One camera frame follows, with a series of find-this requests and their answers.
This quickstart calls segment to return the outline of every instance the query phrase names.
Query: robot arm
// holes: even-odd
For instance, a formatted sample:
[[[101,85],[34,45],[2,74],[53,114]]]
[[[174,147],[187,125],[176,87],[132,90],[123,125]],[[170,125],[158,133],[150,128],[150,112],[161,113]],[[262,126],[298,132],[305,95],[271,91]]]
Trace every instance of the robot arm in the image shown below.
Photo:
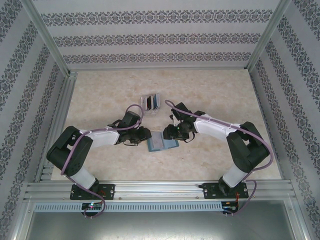
[[[182,102],[175,107],[182,111],[192,113]],[[270,154],[268,149],[259,140],[230,127],[231,125],[244,129],[261,138],[258,130],[251,122],[247,121],[244,124],[232,124],[217,119],[217,122],[213,122],[190,116],[174,109],[171,109],[171,112],[173,115],[171,115],[170,118],[173,119],[174,124],[170,124],[164,129],[164,139],[184,140],[186,142],[186,140],[189,139],[190,133],[192,133],[193,136],[199,133],[210,135],[228,143],[233,165],[219,180],[219,189],[225,196],[233,195],[234,189],[243,178]],[[194,114],[207,119],[215,119],[202,111],[197,111]]]
[[[81,138],[74,148],[73,155],[64,174],[85,189],[96,193],[99,181],[83,166],[89,150],[104,145],[117,145],[126,141],[130,141],[130,146],[137,146],[142,141],[151,138],[150,131],[143,126],[138,125],[131,129],[120,130],[137,124],[139,120],[139,115],[132,111],[127,111],[122,120],[119,119],[108,125],[108,131],[102,128]],[[50,148],[46,158],[58,169],[62,170],[71,152],[70,146],[74,146],[77,139],[85,132],[87,131],[68,126]]]

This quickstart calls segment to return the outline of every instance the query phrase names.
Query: damask pattern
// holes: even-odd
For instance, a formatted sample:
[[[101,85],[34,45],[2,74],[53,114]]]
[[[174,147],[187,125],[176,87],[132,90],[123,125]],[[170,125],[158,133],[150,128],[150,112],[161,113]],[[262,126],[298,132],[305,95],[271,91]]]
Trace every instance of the damask pattern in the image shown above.
[[[247,61],[250,52],[165,52],[64,55],[67,64]]]
[[[27,55],[37,35],[38,31],[32,21],[30,21],[0,79],[0,112],[6,104],[6,99],[8,99],[11,88],[17,80],[18,74],[26,61]]]
[[[37,90],[38,83],[46,66],[49,55],[50,52],[47,46],[44,45],[35,63],[25,90],[23,91],[17,110],[15,111],[12,122],[10,123],[9,130],[7,131],[7,135],[4,137],[4,143],[2,144],[2,149],[0,150],[0,180],[3,179],[3,174],[6,172],[6,166],[9,164],[11,159],[11,153],[16,145],[18,136],[26,119],[27,112]]]
[[[256,44],[259,33],[129,34],[54,37],[58,47],[163,45],[163,44]]]
[[[270,128],[269,123],[267,121],[267,115],[265,114],[264,106],[262,105],[262,102],[261,102],[261,99],[260,99],[260,96],[259,96],[259,93],[258,93],[258,90],[257,90],[257,86],[256,86],[256,83],[255,83],[254,77],[253,77],[252,73],[249,73],[249,75],[250,75],[250,79],[251,79],[251,82],[252,82],[252,85],[253,85],[253,88],[254,88],[254,92],[255,92],[256,98],[258,100],[258,103],[259,103],[259,106],[260,106],[260,109],[261,109],[261,114],[262,114],[262,117],[263,117],[264,125],[267,128],[267,133],[268,133],[268,136],[269,136],[269,139],[270,139],[270,143],[273,146],[273,151],[274,151],[274,154],[275,154],[275,158],[277,160],[277,163],[280,166],[279,171],[281,171],[283,179],[287,179],[286,176],[285,176],[285,172],[283,171],[283,168],[282,168],[282,161],[281,161],[281,159],[279,159],[279,153],[278,153],[278,150],[277,150],[276,145],[275,145],[275,141],[274,141],[274,138],[273,138],[273,135],[272,135],[272,132],[271,132],[271,128]]]
[[[292,26],[284,16],[277,26],[283,40],[289,49],[291,56],[295,61],[295,65],[298,67],[303,80],[306,82],[306,86],[309,88],[309,92],[312,98],[315,100],[315,104],[318,105],[320,111],[320,81],[319,74],[313,67],[313,63],[310,61],[307,52],[302,47],[301,42],[295,34]]]
[[[28,140],[26,143],[26,147],[23,150],[23,155],[21,156],[21,160],[19,163],[19,167],[14,177],[13,186],[10,188],[10,195],[8,196],[8,201],[4,205],[4,211],[2,212],[2,218],[0,219],[0,239],[6,239],[6,234],[10,228],[10,224],[12,222],[12,217],[14,214],[14,210],[17,207],[17,200],[21,193],[21,188],[23,186],[23,182],[26,178],[27,170],[32,160],[32,155],[34,152],[34,148],[37,144],[37,139],[40,133],[40,129],[42,127],[46,111],[50,102],[50,98],[52,96],[53,90],[55,88],[55,84],[59,75],[60,69],[58,65],[55,63],[53,69],[51,71],[50,77],[48,79],[46,88],[44,90],[44,94],[42,96],[39,109],[33,121],[33,126],[30,131],[30,135],[28,136]]]
[[[111,24],[266,23],[273,11],[263,10],[160,10],[66,12],[41,14],[48,27]]]
[[[304,17],[304,20],[310,26],[316,39],[320,41],[320,7],[315,0],[293,0]]]
[[[300,100],[294,89],[294,85],[291,83],[285,66],[279,57],[274,43],[271,40],[266,45],[265,50],[270,58],[274,71],[279,78],[284,95],[288,100],[292,114],[295,117],[297,126],[302,134],[302,139],[305,142],[305,146],[311,155],[313,166],[317,169],[317,174],[320,175],[320,144],[317,142],[317,138],[314,136],[315,132],[312,130],[311,124],[309,124],[309,119],[305,116],[304,108],[300,104]]]
[[[269,102],[274,120],[277,124],[278,132],[284,145],[284,150],[286,151],[289,163],[291,164],[293,175],[296,178],[299,190],[301,191],[301,195],[303,196],[303,202],[306,206],[306,211],[308,212],[309,219],[311,220],[312,226],[315,229],[315,235],[320,238],[320,213],[319,208],[316,206],[316,199],[312,196],[313,192],[310,190],[310,184],[307,181],[307,176],[296,152],[295,144],[292,141],[287,123],[284,119],[275,92],[270,83],[267,71],[261,59],[258,60],[255,67],[259,74],[265,95],[267,96],[267,100]],[[253,86],[255,88],[255,91],[257,91],[255,82],[253,82]]]
[[[7,0],[0,11],[0,43],[3,42],[11,25],[16,20],[18,13],[22,9],[19,0]]]

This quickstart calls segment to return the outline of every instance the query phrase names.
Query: small box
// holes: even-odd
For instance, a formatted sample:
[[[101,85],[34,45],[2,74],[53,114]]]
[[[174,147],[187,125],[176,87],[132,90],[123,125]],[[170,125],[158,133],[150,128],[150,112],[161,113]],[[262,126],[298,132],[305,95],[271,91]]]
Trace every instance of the small box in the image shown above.
[[[160,108],[159,93],[142,96],[140,98],[140,105],[145,115],[156,115]]]
[[[179,147],[177,140],[166,140],[162,131],[152,131],[151,138],[147,140],[149,152],[163,151]]]

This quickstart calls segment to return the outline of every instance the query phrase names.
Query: blue block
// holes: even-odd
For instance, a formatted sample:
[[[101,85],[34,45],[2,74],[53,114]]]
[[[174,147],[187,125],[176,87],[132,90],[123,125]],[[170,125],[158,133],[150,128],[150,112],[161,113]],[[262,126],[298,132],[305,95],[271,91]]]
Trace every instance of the blue block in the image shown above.
[[[163,151],[179,147],[177,140],[166,140],[161,131],[152,131],[151,138],[147,140],[149,152]]]

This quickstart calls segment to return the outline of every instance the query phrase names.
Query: marble tabletop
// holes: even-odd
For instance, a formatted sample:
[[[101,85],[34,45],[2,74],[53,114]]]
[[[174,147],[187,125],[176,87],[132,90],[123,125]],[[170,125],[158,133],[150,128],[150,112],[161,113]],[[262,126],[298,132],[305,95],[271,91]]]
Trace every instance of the marble tabletop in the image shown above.
[[[65,127],[97,129],[122,119],[126,108],[140,96],[160,93],[157,115],[145,116],[142,125],[163,131],[172,121],[164,101],[183,102],[192,112],[201,110],[213,118],[255,124],[269,143],[267,130],[249,73],[239,70],[115,70],[80,72]],[[107,145],[91,149],[84,165],[99,180],[165,181],[218,180],[232,165],[228,144],[205,134],[190,143],[158,152],[149,152],[147,142],[137,147]],[[276,161],[250,179],[281,179]],[[55,168],[52,180],[65,180]]]

